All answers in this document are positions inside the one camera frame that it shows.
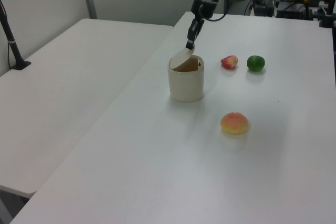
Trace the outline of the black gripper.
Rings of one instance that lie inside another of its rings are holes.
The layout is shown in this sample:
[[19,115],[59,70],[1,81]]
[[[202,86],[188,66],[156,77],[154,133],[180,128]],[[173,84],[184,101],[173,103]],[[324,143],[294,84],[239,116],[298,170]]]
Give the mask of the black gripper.
[[187,32],[186,48],[193,49],[194,42],[202,30],[204,19],[211,19],[216,9],[217,3],[210,3],[204,0],[193,0],[191,12],[195,18]]

